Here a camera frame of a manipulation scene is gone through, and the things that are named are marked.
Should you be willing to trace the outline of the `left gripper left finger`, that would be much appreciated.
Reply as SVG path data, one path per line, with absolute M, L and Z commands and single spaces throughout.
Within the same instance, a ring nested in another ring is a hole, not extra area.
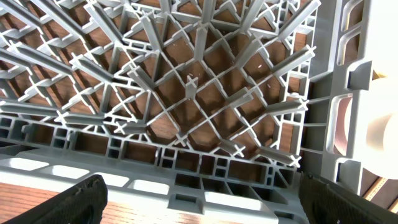
M 108 188 L 103 177 L 95 174 L 7 223 L 100 223 L 107 203 Z

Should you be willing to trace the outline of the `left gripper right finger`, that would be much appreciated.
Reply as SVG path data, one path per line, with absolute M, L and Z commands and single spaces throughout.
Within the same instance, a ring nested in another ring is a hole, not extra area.
M 310 223 L 397 223 L 397 214 L 319 175 L 302 175 L 298 197 Z

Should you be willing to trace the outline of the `white bowl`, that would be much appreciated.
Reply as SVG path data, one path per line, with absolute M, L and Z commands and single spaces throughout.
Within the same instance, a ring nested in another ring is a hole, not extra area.
M 397 179 L 397 78 L 378 78 L 371 82 L 370 97 L 365 100 L 361 127 L 366 132 L 359 161 L 365 169 L 387 179 Z M 337 102 L 337 121 L 333 150 L 343 156 L 348 147 L 352 96 L 341 96 Z

